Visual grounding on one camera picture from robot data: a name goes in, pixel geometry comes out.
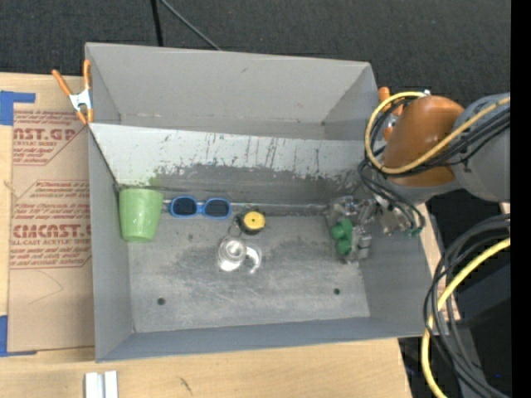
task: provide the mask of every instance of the blue tape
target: blue tape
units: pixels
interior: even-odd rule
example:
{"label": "blue tape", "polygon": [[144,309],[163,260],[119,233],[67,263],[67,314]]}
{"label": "blue tape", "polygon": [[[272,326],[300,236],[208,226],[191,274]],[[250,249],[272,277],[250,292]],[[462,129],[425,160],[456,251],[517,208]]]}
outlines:
{"label": "blue tape", "polygon": [[0,124],[13,125],[13,104],[35,103],[35,93],[0,91]]}
{"label": "blue tape", "polygon": [[7,315],[0,315],[0,358],[32,354],[35,352],[7,352]]}

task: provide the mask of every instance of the yellow cable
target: yellow cable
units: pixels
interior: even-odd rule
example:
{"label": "yellow cable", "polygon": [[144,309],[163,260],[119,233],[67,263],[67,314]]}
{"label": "yellow cable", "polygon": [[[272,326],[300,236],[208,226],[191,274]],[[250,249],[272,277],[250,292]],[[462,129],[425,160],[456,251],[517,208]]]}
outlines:
{"label": "yellow cable", "polygon": [[[450,284],[446,286],[446,288],[442,292],[442,295],[437,299],[437,311],[441,311],[446,300],[454,293],[454,290],[457,288],[457,286],[459,286],[459,284],[461,284],[461,282],[470,273],[472,273],[472,271],[477,269],[479,265],[483,264],[492,255],[497,254],[498,252],[500,252],[501,250],[505,248],[508,248],[509,246],[511,246],[510,237],[508,239],[502,240],[496,245],[492,245],[485,252],[476,256],[462,271],[459,272],[459,274],[450,282]],[[428,318],[428,326],[430,328],[433,328],[433,314],[430,315],[430,317]],[[430,332],[428,331],[428,329],[425,329],[424,335],[422,336],[422,344],[421,344],[422,371],[424,372],[424,377],[426,378],[428,386],[430,387],[433,394],[437,398],[447,398],[444,392],[437,385],[435,378],[433,377],[433,374],[431,373],[429,352],[430,352]]]}
{"label": "yellow cable", "polygon": [[384,108],[387,104],[393,102],[394,100],[400,99],[401,97],[407,97],[407,96],[422,97],[422,96],[426,96],[426,94],[421,93],[421,92],[404,92],[404,93],[398,93],[396,95],[389,97],[388,99],[385,99],[371,114],[369,121],[368,121],[367,129],[365,130],[365,150],[367,152],[367,156],[369,160],[371,161],[371,163],[374,165],[374,167],[376,167],[376,169],[386,174],[403,174],[404,172],[408,172],[409,170],[412,170],[413,168],[418,167],[419,165],[427,161],[429,158],[434,156],[436,153],[438,153],[440,150],[442,150],[450,141],[452,141],[455,137],[457,137],[463,131],[468,129],[473,123],[479,121],[489,112],[492,112],[497,107],[501,106],[502,104],[506,104],[510,102],[511,100],[509,96],[504,99],[498,100],[497,102],[491,104],[487,108],[481,110],[479,113],[474,115],[468,121],[463,123],[458,129],[454,130],[452,133],[446,136],[443,140],[441,140],[434,148],[431,148],[430,150],[428,150],[426,153],[424,153],[422,156],[420,156],[415,161],[408,163],[407,165],[404,165],[403,167],[398,167],[398,168],[384,167],[383,164],[381,164],[376,159],[376,157],[374,156],[373,150],[371,149],[371,129],[373,128],[375,118],[378,116],[378,113],[382,110],[382,108]]}

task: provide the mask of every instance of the gray metal bin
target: gray metal bin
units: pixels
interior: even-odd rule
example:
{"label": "gray metal bin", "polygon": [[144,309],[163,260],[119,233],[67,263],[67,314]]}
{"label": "gray metal bin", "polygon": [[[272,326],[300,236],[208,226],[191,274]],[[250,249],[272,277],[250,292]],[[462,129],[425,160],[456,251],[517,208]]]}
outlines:
{"label": "gray metal bin", "polygon": [[[345,265],[315,211],[358,186],[368,63],[94,43],[86,57],[97,361],[421,334],[420,240],[374,228]],[[153,241],[124,241],[116,186],[264,208],[262,266],[218,269],[231,219],[163,213]]]}

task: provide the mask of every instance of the bin floor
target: bin floor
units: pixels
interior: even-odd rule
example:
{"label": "bin floor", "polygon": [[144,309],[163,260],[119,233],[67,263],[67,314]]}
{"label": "bin floor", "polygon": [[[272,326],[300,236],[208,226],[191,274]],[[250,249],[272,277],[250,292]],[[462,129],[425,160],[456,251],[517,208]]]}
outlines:
{"label": "bin floor", "polygon": [[153,242],[128,243],[136,332],[368,317],[358,264],[343,264],[322,216],[269,216],[261,267],[223,272],[231,220],[162,214]]}

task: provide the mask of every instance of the blue sunglasses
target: blue sunglasses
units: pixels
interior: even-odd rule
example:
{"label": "blue sunglasses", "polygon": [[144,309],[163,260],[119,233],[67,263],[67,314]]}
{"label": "blue sunglasses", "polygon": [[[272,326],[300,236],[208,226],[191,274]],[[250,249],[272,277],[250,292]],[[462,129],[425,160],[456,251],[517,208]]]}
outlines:
{"label": "blue sunglasses", "polygon": [[200,203],[194,197],[179,196],[168,203],[168,212],[177,218],[201,214],[206,218],[224,220],[231,216],[232,207],[231,203],[222,197],[211,197],[205,203]]}

